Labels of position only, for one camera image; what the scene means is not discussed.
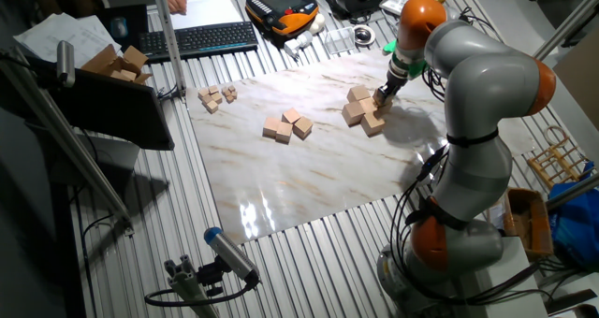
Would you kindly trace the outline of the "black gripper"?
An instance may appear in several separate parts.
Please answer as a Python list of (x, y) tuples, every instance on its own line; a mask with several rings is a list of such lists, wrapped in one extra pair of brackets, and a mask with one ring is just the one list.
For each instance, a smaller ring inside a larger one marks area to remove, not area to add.
[(396, 102), (396, 93), (405, 85), (405, 76), (397, 75), (393, 72), (387, 72), (387, 82), (378, 90), (380, 101), (384, 101), (385, 96), (391, 96), (391, 104)]

